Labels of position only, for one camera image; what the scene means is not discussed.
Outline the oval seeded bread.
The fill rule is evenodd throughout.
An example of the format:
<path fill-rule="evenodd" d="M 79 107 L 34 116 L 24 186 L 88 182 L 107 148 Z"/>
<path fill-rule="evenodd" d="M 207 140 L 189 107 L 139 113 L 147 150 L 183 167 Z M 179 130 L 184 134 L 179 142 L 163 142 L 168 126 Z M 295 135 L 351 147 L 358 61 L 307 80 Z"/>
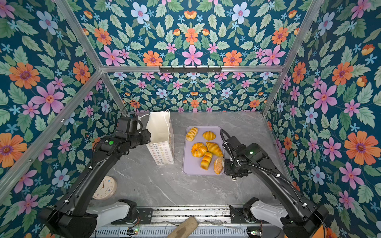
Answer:
<path fill-rule="evenodd" d="M 224 158 L 223 157 L 217 157 L 214 161 L 213 169 L 215 174 L 219 175 L 224 170 Z"/>

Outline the white paper bag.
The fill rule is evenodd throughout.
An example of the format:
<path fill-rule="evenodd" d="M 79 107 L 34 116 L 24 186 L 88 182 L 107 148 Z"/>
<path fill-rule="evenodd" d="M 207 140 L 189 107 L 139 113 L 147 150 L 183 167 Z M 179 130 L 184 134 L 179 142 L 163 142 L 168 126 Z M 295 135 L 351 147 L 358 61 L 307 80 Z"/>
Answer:
<path fill-rule="evenodd" d="M 156 165 L 174 164 L 174 133 L 169 110 L 161 112 L 138 112 L 138 118 L 148 116 L 146 128 L 151 133 L 147 148 Z"/>

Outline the segmented yellow bread loaf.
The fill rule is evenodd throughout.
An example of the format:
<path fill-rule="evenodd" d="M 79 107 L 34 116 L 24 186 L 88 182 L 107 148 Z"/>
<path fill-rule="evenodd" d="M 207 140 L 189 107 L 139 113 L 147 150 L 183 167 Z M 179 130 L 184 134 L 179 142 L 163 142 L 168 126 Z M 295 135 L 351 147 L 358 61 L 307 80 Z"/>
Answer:
<path fill-rule="evenodd" d="M 202 158 L 202 161 L 201 161 L 201 163 L 200 163 L 200 167 L 201 167 L 202 169 L 204 169 L 204 170 L 208 170 L 209 165 L 210 165 L 210 163 L 211 163 L 211 161 L 212 161 L 212 157 L 213 157 L 213 154 L 212 154 L 212 153 L 210 153 L 210 152 L 206 152 L 206 153 L 204 154 L 204 157 Z"/>

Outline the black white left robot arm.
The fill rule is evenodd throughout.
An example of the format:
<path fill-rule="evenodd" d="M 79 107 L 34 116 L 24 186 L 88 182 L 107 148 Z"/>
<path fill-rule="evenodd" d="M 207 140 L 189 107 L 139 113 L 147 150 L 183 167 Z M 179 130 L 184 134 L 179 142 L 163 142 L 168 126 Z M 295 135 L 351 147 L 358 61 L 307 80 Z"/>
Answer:
<path fill-rule="evenodd" d="M 87 208 L 98 186 L 122 156 L 148 144 L 150 137 L 137 117 L 119 118 L 115 133 L 94 144 L 91 161 L 74 185 L 53 208 L 40 212 L 46 227 L 64 238 L 89 238 L 96 230 L 98 215 L 87 212 Z"/>

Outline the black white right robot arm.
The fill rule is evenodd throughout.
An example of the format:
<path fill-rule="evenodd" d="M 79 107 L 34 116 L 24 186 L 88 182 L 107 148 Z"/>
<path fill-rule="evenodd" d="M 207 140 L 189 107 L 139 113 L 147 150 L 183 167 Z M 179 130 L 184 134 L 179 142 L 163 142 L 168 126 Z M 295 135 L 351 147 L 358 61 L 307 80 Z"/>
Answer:
<path fill-rule="evenodd" d="M 286 238 L 325 238 L 324 223 L 328 210 L 305 198 L 275 166 L 268 153 L 256 143 L 242 144 L 236 137 L 220 130 L 223 148 L 229 155 L 224 173 L 233 180 L 256 175 L 270 189 L 281 205 L 266 204 L 253 197 L 243 205 L 243 217 L 249 223 L 258 220 L 280 228 Z"/>

